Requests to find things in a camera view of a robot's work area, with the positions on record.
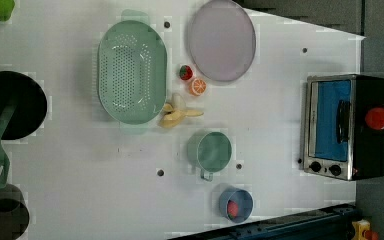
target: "green colander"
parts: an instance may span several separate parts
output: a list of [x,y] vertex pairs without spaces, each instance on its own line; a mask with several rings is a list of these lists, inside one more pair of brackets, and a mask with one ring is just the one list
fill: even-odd
[[146,14],[126,10],[122,17],[99,46],[99,98],[113,118],[142,124],[166,101],[167,52]]

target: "purple plate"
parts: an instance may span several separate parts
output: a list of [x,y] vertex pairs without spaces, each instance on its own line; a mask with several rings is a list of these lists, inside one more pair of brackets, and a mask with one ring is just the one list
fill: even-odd
[[251,66],[255,31],[241,6],[230,0],[205,4],[189,29],[189,50],[198,69],[208,78],[233,81]]

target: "strawberry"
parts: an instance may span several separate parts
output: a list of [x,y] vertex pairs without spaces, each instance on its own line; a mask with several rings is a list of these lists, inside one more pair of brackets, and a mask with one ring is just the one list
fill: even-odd
[[184,81],[191,79],[193,77],[192,68],[187,66],[187,65],[183,65],[180,68],[180,74],[179,75],[180,75],[180,78]]
[[235,217],[238,216],[238,212],[239,212],[238,204],[233,201],[229,201],[227,203],[227,215],[229,216],[229,218],[234,219]]

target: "toaster oven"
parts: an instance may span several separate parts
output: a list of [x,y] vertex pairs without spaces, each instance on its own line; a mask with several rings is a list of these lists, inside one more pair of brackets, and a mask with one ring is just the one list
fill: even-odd
[[384,175],[384,132],[367,127],[384,105],[384,79],[363,75],[309,77],[305,105],[304,171],[342,180]]

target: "orange slice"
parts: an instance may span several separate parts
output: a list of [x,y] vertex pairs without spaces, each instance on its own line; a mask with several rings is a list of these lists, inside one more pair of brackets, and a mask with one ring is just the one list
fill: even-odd
[[207,84],[200,78],[195,78],[189,85],[189,92],[195,96],[203,94],[205,89],[207,89]]

